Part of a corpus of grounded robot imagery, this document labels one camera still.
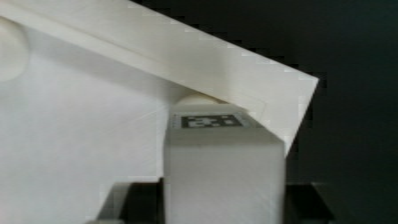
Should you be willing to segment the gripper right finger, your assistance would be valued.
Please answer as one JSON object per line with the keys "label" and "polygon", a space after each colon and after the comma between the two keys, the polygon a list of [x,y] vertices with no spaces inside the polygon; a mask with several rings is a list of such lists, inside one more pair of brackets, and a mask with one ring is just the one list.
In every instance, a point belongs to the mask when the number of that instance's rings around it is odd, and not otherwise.
{"label": "gripper right finger", "polygon": [[326,224],[349,224],[346,206],[335,190],[331,189],[331,185],[321,182],[312,182],[310,185],[319,196],[324,211],[330,215]]}

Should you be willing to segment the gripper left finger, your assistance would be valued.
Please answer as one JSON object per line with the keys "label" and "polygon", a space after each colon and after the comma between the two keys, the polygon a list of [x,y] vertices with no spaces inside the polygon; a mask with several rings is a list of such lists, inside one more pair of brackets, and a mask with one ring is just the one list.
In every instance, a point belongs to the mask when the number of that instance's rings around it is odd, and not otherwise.
{"label": "gripper left finger", "polygon": [[97,217],[86,222],[86,224],[124,224],[120,219],[120,211],[125,201],[127,188],[129,183],[118,182],[113,184]]}

